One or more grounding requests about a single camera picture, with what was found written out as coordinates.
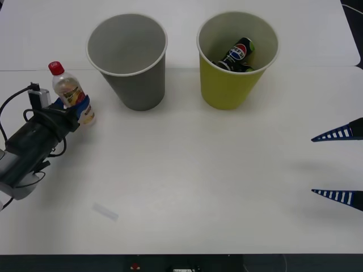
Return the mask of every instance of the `yellow paper cup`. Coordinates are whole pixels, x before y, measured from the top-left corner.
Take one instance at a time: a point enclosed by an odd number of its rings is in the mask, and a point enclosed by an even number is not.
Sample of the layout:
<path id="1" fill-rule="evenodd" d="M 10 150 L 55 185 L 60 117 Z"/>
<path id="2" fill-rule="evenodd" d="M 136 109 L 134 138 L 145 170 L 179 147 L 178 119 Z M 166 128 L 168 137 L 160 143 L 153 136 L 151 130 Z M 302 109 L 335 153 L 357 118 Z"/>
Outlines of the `yellow paper cup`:
<path id="1" fill-rule="evenodd" d="M 236 73 L 211 63 L 223 59 L 242 37 L 252 40 L 255 51 L 246 58 L 255 71 Z M 197 46 L 204 100 L 217 109 L 235 109 L 278 55 L 275 30 L 265 20 L 246 12 L 226 12 L 208 19 L 199 29 Z"/>

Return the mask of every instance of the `white table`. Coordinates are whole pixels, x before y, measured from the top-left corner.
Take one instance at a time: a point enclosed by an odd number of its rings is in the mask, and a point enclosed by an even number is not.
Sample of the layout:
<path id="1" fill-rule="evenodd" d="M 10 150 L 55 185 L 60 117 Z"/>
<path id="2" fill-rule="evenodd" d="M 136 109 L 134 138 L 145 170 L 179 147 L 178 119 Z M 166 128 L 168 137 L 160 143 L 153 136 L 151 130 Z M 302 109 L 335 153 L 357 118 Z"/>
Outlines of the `white table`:
<path id="1" fill-rule="evenodd" d="M 196 69 L 167 69 L 166 97 L 147 112 L 97 71 L 72 73 L 97 122 L 0 213 L 0 254 L 363 253 L 362 212 L 310 191 L 363 190 L 361 142 L 310 142 L 362 116 L 359 68 L 274 65 L 235 111 L 203 101 Z M 1 100 L 50 80 L 2 72 Z M 5 109 L 9 135 L 28 107 L 23 95 Z"/>
<path id="2" fill-rule="evenodd" d="M 354 66 L 360 57 L 340 0 L 9 0 L 0 13 L 0 70 L 91 69 L 85 46 L 103 19 L 148 14 L 168 33 L 168 67 L 198 67 L 196 35 L 210 16 L 226 10 L 260 15 L 281 40 L 282 65 Z"/>

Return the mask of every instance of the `cup rim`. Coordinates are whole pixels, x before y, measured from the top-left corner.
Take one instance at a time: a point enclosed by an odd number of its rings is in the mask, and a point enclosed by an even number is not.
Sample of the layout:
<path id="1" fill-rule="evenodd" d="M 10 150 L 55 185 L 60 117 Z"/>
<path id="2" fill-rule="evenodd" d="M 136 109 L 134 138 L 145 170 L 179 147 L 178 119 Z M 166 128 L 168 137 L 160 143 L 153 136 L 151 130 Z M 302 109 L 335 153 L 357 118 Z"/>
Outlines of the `cup rim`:
<path id="1" fill-rule="evenodd" d="M 108 71 L 105 71 L 103 69 L 101 69 L 100 67 L 98 67 L 93 61 L 92 59 L 90 58 L 90 55 L 88 53 L 88 43 L 90 41 L 90 38 L 93 34 L 93 32 L 101 25 L 103 24 L 104 22 L 106 22 L 107 20 L 110 20 L 111 18 L 114 18 L 114 17 L 117 17 L 117 16 L 120 16 L 120 15 L 140 15 L 140 16 L 143 16 L 143 17 L 146 17 L 146 18 L 149 18 L 151 20 L 153 20 L 154 22 L 157 23 L 157 25 L 160 26 L 160 28 L 162 29 L 162 31 L 164 32 L 164 35 L 165 35 L 165 46 L 164 46 L 164 49 L 163 49 L 163 52 L 160 54 L 160 56 L 157 58 L 156 61 L 154 61 L 151 65 L 149 65 L 148 67 L 140 70 L 140 71 L 137 71 L 137 72 L 133 72 L 133 73 L 128 73 L 128 74 L 116 74 L 116 73 L 111 73 L 111 72 L 108 72 Z M 112 15 L 110 17 L 107 17 L 106 19 L 102 20 L 100 23 L 98 23 L 94 28 L 93 30 L 91 31 L 91 33 L 88 35 L 88 38 L 87 38 L 87 41 L 86 41 L 86 55 L 87 55 L 87 58 L 88 58 L 88 61 L 92 64 L 92 66 L 94 68 L 96 68 L 97 70 L 99 70 L 101 73 L 103 74 L 106 74 L 106 75 L 111 75 L 113 77 L 132 77 L 134 75 L 138 75 L 138 74 L 142 74 L 148 70 L 150 70 L 151 68 L 153 68 L 156 64 L 159 63 L 159 61 L 164 57 L 165 55 L 165 52 L 166 52 L 166 49 L 168 47 L 168 35 L 166 33 L 166 30 L 165 28 L 160 24 L 159 21 L 155 20 L 154 18 L 148 16 L 148 15 L 145 15 L 145 14 L 142 14 L 142 13 L 138 13 L 138 12 L 126 12 L 126 13 L 119 13 L 119 14 L 115 14 L 115 15 Z"/>
<path id="2" fill-rule="evenodd" d="M 218 67 L 217 65 L 213 64 L 206 56 L 205 54 L 202 52 L 201 48 L 200 48 L 200 44 L 199 44 L 199 35 L 200 35 L 200 32 L 201 30 L 203 29 L 203 27 L 206 25 L 207 22 L 209 22 L 210 20 L 212 20 L 214 17 L 217 17 L 217 16 L 220 16 L 222 14 L 228 14 L 228 13 L 241 13 L 241 14 L 249 14 L 249 15 L 252 15 L 252 16 L 255 16 L 259 19 L 261 19 L 262 21 L 264 21 L 267 25 L 269 25 L 273 31 L 273 33 L 275 33 L 275 36 L 276 36 L 276 39 L 277 39 L 277 50 L 276 50 L 276 54 L 274 56 L 274 58 L 268 63 L 266 64 L 265 66 L 263 66 L 262 68 L 258 69 L 258 70 L 255 70 L 255 71 L 252 71 L 252 72 L 248 72 L 248 73 L 238 73 L 238 72 L 232 72 L 232 71 L 228 71 L 228 70 L 224 70 L 220 67 Z M 271 66 L 271 64 L 273 64 L 275 62 L 275 60 L 277 59 L 278 55 L 280 54 L 280 38 L 278 37 L 277 35 L 277 32 L 276 30 L 274 29 L 274 27 L 268 22 L 266 21 L 265 19 L 261 18 L 260 16 L 254 14 L 253 12 L 246 12 L 246 11 L 224 11 L 224 12 L 221 12 L 221 13 L 217 13 L 217 14 L 214 14 L 212 15 L 211 17 L 209 17 L 206 21 L 203 22 L 203 24 L 200 26 L 199 30 L 198 30 L 198 34 L 197 34 L 197 47 L 198 47 L 198 51 L 199 51 L 199 54 L 202 56 L 202 58 L 210 65 L 212 65 L 215 69 L 219 70 L 219 71 L 222 71 L 224 73 L 227 73 L 227 74 L 232 74 L 232 75 L 239 75 L 239 76 L 242 76 L 242 77 L 245 77 L 245 76 L 248 76 L 248 75 L 254 75 L 254 74 L 258 74 L 264 70 L 266 70 L 267 68 L 269 68 Z"/>

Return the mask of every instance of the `plastic bottle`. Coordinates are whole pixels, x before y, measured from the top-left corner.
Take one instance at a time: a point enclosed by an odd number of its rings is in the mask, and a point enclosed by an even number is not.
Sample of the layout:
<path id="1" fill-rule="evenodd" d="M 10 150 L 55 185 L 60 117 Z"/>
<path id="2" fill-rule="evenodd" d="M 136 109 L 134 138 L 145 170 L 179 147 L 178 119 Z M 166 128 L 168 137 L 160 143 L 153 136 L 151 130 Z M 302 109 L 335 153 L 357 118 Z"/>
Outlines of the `plastic bottle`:
<path id="1" fill-rule="evenodd" d="M 77 105 L 86 98 L 77 78 L 65 72 L 63 66 L 58 61 L 51 62 L 48 68 L 54 76 L 52 80 L 53 89 L 67 108 Z M 95 120 L 95 113 L 90 104 L 82 112 L 78 122 L 81 125 L 91 125 Z"/>

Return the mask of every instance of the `red bottle cap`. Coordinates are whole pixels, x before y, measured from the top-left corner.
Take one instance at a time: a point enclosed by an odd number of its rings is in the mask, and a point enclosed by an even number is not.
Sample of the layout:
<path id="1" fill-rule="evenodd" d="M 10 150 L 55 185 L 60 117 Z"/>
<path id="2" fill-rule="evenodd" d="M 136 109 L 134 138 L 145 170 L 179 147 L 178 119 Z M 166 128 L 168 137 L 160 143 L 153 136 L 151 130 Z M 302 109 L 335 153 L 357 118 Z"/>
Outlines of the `red bottle cap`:
<path id="1" fill-rule="evenodd" d="M 53 61 L 48 65 L 52 75 L 61 75 L 64 73 L 64 68 L 59 61 Z"/>

